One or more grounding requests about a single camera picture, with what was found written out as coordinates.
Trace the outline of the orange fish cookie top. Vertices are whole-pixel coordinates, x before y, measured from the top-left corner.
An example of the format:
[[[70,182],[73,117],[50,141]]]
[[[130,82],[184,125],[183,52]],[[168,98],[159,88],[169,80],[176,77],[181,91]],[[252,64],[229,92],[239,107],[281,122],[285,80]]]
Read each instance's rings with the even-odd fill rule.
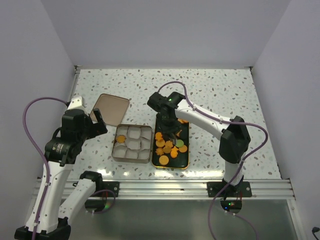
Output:
[[[188,124],[189,122],[187,120],[183,120],[183,119],[180,119],[178,118],[177,119],[181,124]]]

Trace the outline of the metal tongs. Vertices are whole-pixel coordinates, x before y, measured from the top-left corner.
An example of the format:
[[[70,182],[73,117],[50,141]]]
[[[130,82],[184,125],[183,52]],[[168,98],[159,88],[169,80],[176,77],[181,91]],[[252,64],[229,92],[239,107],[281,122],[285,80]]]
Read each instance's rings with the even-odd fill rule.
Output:
[[[173,145],[177,144],[177,140],[179,138],[177,134],[178,134],[177,132],[168,134],[168,136],[169,136],[170,140],[172,141]]]

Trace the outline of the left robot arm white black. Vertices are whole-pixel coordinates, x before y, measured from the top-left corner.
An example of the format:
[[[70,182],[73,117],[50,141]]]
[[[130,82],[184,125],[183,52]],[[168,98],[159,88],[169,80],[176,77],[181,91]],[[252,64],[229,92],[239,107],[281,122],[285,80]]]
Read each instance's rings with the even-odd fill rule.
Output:
[[[16,240],[67,240],[76,214],[90,196],[103,193],[102,175],[84,171],[69,197],[61,202],[68,177],[86,140],[108,132],[100,110],[93,110],[97,122],[82,109],[68,109],[61,127],[45,145],[41,185],[26,224],[14,234]]]

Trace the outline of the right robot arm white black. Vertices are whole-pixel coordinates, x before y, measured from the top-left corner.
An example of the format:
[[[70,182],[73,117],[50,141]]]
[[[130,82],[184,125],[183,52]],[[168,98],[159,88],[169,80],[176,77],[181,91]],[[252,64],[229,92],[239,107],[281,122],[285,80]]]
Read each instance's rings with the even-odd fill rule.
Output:
[[[183,128],[179,120],[185,120],[220,141],[218,153],[225,161],[223,192],[232,197],[241,190],[240,182],[244,176],[240,164],[244,162],[251,141],[243,118],[236,116],[230,119],[210,113],[178,92],[172,92],[169,96],[155,92],[149,97],[147,105],[156,112],[160,132],[170,140],[177,139],[178,132]]]

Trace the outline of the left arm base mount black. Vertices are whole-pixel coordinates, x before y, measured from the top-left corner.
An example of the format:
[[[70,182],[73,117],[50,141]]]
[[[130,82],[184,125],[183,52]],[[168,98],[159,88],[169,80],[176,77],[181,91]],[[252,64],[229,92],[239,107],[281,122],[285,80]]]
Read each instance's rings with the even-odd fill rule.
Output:
[[[86,200],[86,211],[93,215],[104,214],[110,211],[119,196],[120,183],[118,181],[106,181],[102,189],[94,192]]]

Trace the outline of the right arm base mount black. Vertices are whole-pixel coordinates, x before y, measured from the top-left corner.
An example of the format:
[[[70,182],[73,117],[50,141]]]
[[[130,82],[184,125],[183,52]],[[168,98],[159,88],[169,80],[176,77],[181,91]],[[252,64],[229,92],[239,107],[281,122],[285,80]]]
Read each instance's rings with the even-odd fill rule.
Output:
[[[209,198],[214,198],[220,190],[227,184],[222,181],[209,181],[206,183]],[[238,185],[229,185],[223,190],[216,199],[224,211],[237,214],[242,210],[243,198],[251,198],[253,196],[251,185],[248,181],[241,181]]]

